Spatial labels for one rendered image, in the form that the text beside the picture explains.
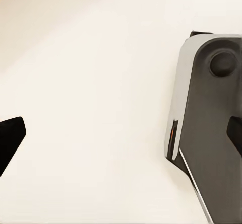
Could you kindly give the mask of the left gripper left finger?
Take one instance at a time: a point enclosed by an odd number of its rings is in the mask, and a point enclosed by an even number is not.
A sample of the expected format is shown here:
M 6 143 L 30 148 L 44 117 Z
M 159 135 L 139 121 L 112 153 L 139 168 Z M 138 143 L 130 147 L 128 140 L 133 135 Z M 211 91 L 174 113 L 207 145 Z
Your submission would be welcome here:
M 0 177 L 25 136 L 26 127 L 21 116 L 0 122 Z

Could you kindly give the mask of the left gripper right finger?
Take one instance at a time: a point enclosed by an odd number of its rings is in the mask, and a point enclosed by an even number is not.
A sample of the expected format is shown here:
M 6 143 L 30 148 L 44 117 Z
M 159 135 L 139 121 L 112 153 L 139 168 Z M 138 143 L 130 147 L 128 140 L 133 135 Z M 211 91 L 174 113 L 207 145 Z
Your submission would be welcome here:
M 242 118 L 231 116 L 228 126 L 227 135 L 242 156 Z

